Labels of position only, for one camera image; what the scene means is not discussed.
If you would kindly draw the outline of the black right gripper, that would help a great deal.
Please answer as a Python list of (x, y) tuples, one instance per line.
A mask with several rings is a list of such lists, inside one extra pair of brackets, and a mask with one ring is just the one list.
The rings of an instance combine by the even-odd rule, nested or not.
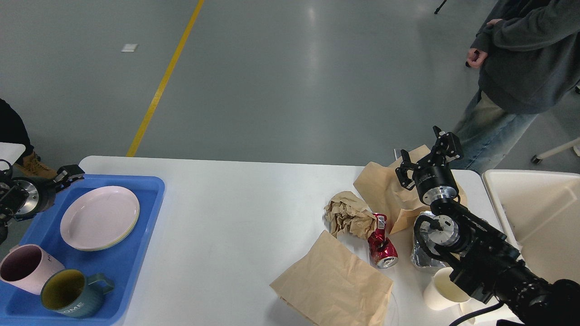
[(462, 160), (464, 151), (460, 139), (452, 132), (445, 132), (433, 126), (435, 144), (429, 154), (419, 160), (416, 167), (409, 152), (400, 150), (400, 166), (395, 169), (399, 184), (406, 190), (416, 187), (419, 200), (429, 206), (436, 200), (453, 200), (458, 197), (459, 188), (448, 164)]

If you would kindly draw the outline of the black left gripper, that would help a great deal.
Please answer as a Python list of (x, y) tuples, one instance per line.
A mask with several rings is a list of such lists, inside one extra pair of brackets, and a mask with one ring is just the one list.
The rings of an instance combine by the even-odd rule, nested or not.
[(39, 176), (16, 177), (13, 182), (25, 190), (28, 196), (16, 211), (17, 216), (35, 216), (54, 205), (56, 193), (66, 190), (71, 184), (84, 179), (85, 171), (78, 165), (65, 165), (52, 179)]

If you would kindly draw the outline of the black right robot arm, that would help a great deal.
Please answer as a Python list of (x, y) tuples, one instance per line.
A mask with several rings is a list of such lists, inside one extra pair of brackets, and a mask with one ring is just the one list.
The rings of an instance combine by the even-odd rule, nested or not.
[(449, 162), (462, 159), (460, 139), (433, 126), (437, 137), (431, 151), (413, 163), (401, 150), (396, 168), (400, 185), (417, 190), (429, 206), (414, 225), (415, 240), (426, 254), (452, 268), (450, 280), (466, 295), (482, 303), (494, 297), (497, 304), (466, 314), (452, 325), (509, 307), (520, 326), (573, 326), (579, 324), (580, 287), (567, 279), (549, 283), (520, 259), (520, 251), (506, 235), (474, 215), (459, 202), (459, 189)]

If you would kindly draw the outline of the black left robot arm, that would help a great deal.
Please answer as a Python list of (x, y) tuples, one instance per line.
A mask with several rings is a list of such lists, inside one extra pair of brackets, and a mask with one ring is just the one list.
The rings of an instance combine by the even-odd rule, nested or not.
[(62, 166), (52, 179), (40, 176), (13, 176), (13, 165), (6, 165), (0, 173), (0, 243), (9, 233), (9, 222), (26, 221), (54, 205), (57, 194), (71, 184), (84, 179), (85, 171), (78, 165)]

